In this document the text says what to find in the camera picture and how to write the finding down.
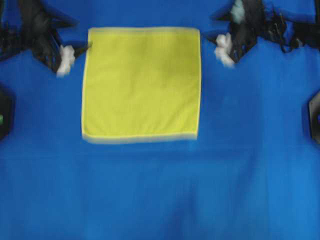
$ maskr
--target yellow cloth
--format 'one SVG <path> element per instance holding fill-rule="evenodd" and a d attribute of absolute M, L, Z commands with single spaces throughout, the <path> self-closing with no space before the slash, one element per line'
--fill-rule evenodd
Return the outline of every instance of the yellow cloth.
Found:
<path fill-rule="evenodd" d="M 200 33 L 194 28 L 92 28 L 82 92 L 82 136 L 94 143 L 198 135 Z"/>

